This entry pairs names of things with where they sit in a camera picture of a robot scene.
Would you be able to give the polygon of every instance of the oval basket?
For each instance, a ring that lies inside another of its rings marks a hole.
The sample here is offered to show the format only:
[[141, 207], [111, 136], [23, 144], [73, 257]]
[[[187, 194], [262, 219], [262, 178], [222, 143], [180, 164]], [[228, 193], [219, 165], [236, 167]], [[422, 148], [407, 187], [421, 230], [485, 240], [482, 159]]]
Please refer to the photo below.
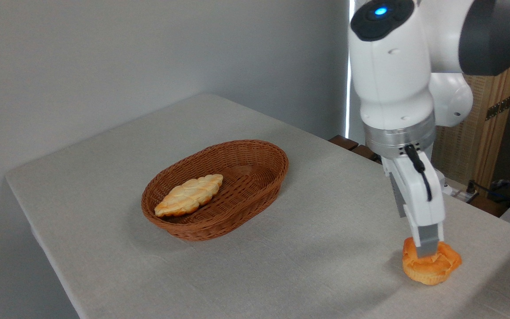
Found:
[[[158, 173], [143, 192], [141, 208], [150, 222], [175, 237], [209, 240], [235, 230], [275, 201], [288, 169], [286, 153], [275, 144], [261, 140], [216, 144]], [[208, 204], [186, 216], [155, 216], [155, 207], [172, 188], [208, 174], [223, 175]]]

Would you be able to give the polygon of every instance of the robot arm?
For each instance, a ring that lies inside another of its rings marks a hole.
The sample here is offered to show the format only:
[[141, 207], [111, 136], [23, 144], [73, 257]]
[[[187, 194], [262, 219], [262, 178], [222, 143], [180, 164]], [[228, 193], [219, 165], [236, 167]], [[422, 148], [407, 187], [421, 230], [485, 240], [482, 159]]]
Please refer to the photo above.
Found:
[[444, 240], [441, 185], [425, 150], [473, 101], [463, 74], [510, 67], [510, 0], [373, 0], [348, 34], [367, 145], [382, 157], [417, 252]]

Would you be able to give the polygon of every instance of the bread roll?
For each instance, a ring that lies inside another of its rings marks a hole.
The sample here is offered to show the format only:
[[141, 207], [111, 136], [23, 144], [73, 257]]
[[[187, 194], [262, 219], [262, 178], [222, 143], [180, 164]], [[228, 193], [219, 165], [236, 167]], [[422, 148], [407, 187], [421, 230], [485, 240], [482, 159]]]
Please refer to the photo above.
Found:
[[193, 178], [172, 190], [155, 207], [155, 216], [182, 216], [198, 210], [218, 193], [223, 182], [220, 174]]
[[451, 272], [462, 264], [462, 258], [445, 242], [438, 243], [433, 256], [418, 258], [417, 247], [412, 237], [405, 239], [402, 248], [402, 269], [415, 281], [436, 285], [446, 281]]

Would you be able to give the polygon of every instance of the table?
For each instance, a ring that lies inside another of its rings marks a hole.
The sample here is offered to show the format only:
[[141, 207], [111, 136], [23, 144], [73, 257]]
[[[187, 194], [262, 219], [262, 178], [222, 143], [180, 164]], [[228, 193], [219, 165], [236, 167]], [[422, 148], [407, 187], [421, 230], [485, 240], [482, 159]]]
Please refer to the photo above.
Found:
[[[142, 214], [162, 169], [261, 139], [290, 169], [279, 197], [233, 232], [186, 242]], [[445, 198], [464, 264], [443, 284], [402, 272], [381, 166], [215, 95], [191, 97], [10, 171], [33, 234], [82, 319], [510, 318], [510, 224]]]

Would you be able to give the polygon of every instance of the white wall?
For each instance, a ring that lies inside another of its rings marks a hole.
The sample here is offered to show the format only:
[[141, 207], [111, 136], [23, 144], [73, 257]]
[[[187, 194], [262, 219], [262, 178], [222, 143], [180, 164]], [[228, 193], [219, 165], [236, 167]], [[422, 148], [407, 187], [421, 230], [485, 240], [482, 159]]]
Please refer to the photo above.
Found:
[[[352, 10], [352, 12], [348, 12], [349, 16], [353, 16], [354, 12], [356, 12], [363, 4], [366, 4], [368, 0], [348, 0], [348, 11]], [[357, 92], [355, 91], [354, 83], [352, 81], [352, 76], [350, 75], [351, 87], [349, 87], [349, 112], [346, 114], [348, 121], [346, 123], [347, 127], [345, 127], [346, 132], [348, 133], [348, 138], [356, 141], [357, 143], [366, 144], [365, 138], [365, 129], [363, 128], [363, 122], [360, 115], [361, 108], [361, 100], [358, 97]]]
[[346, 0], [0, 0], [0, 318], [75, 318], [4, 173], [197, 93], [343, 131]]

